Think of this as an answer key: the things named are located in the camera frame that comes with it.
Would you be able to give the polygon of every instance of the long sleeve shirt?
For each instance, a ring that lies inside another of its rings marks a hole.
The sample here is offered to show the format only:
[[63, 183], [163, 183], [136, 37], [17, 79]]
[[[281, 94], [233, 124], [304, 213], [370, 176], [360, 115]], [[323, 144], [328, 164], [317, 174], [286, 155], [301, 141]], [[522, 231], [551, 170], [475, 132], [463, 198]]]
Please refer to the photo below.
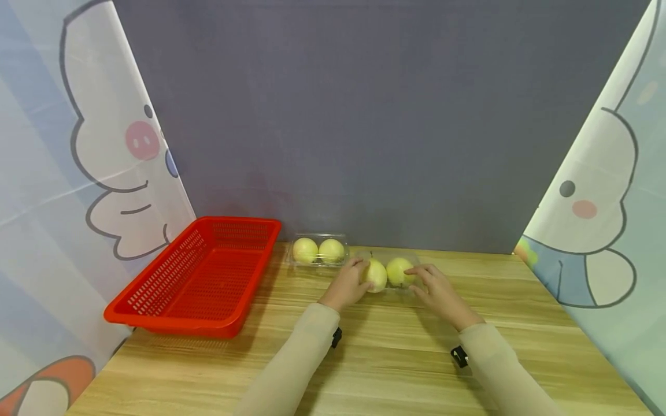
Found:
[[[322, 304], [309, 305], [280, 351], [254, 380], [234, 411], [236, 416], [292, 416], [310, 378], [331, 346], [338, 312]], [[464, 329], [460, 342], [469, 356], [474, 377], [511, 416], [562, 415], [489, 323]]]

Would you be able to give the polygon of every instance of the left hand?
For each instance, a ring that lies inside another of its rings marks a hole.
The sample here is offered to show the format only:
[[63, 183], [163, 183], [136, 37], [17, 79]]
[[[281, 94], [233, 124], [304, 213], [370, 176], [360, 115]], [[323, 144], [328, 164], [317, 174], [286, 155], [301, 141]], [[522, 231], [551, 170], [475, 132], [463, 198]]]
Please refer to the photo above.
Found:
[[363, 295], [372, 288], [372, 282], [361, 283], [361, 274], [369, 262], [362, 258], [352, 258], [342, 266], [338, 277], [331, 282], [326, 293], [319, 299], [319, 303], [342, 312], [361, 300]]

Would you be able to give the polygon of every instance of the gray wall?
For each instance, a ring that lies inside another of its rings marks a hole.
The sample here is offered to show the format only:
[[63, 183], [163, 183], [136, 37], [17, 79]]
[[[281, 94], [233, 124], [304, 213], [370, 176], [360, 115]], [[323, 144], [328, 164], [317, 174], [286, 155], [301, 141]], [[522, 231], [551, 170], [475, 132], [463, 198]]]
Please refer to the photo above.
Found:
[[116, 0], [198, 216], [511, 252], [648, 0]]

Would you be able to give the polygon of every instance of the orange cartoon shape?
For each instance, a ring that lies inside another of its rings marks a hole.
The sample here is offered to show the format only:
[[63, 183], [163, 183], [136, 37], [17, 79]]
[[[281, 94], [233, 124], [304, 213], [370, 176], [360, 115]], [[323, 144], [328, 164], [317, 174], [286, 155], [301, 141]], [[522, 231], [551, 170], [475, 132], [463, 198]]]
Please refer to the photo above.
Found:
[[72, 355], [42, 368], [0, 399], [0, 416], [61, 416], [95, 377], [95, 365]]

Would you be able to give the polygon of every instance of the clear plastic container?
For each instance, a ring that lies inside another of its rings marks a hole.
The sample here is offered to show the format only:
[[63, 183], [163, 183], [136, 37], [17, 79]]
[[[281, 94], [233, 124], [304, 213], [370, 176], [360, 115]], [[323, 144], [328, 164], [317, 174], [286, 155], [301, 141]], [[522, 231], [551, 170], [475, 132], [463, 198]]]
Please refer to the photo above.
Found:
[[[370, 258], [374, 258], [379, 260], [381, 264], [386, 267], [391, 260], [394, 258], [403, 258], [409, 263], [411, 263], [413, 266], [416, 266], [417, 264], [420, 264], [421, 261], [419, 260], [418, 256], [415, 255], [413, 252], [407, 251], [407, 250], [401, 250], [399, 248], [372, 248], [372, 249], [363, 249], [363, 250], [358, 250], [355, 251], [353, 254], [354, 257], [361, 257], [365, 260], [369, 260]], [[415, 284], [419, 284], [418, 282], [419, 279], [416, 279], [415, 277]], [[406, 290], [409, 287], [409, 283], [402, 284], [400, 286], [395, 286], [391, 283], [390, 280], [386, 282], [386, 289], [384, 290]]]
[[287, 252], [287, 262], [299, 267], [339, 268], [348, 258], [347, 235], [326, 232], [296, 233]]

